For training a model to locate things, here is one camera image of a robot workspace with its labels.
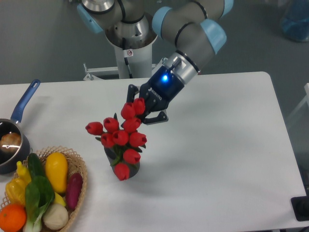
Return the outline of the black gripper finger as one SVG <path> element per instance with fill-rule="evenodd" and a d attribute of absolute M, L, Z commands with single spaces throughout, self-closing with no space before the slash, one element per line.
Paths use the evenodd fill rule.
<path fill-rule="evenodd" d="M 150 113 L 153 112 L 158 112 L 158 115 L 152 118 L 148 118 L 147 116 Z M 167 116 L 167 111 L 166 109 L 160 110 L 160 111 L 156 111 L 154 109 L 149 109 L 148 111 L 146 111 L 145 113 L 143 113 L 141 115 L 141 122 L 145 125 L 152 125 L 152 124 L 157 124 L 157 123 L 163 123 L 163 122 L 167 122 L 169 120 L 169 117 Z"/>
<path fill-rule="evenodd" d="M 130 84 L 127 90 L 126 102 L 133 102 L 136 96 L 140 96 L 140 86 Z"/>

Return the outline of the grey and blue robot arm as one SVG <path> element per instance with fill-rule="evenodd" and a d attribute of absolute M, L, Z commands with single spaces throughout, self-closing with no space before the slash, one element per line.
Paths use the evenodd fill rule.
<path fill-rule="evenodd" d="M 162 7 L 151 16 L 141 0 L 84 0 L 78 5 L 85 25 L 94 33 L 104 32 L 114 46 L 120 77 L 148 78 L 139 87 L 128 87 L 124 119 L 137 117 L 143 124 L 168 120 L 169 103 L 225 44 L 225 31 L 216 21 L 232 7 L 231 0 L 192 0 L 178 9 Z M 176 51 L 152 72 L 151 57 L 141 51 L 156 38 Z"/>

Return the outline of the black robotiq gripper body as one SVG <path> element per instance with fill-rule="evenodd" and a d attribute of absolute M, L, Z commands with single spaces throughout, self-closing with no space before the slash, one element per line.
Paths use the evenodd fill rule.
<path fill-rule="evenodd" d="M 167 109 L 169 103 L 184 88 L 184 83 L 175 74 L 174 69 L 161 66 L 141 85 L 139 97 L 144 99 L 145 114 Z"/>

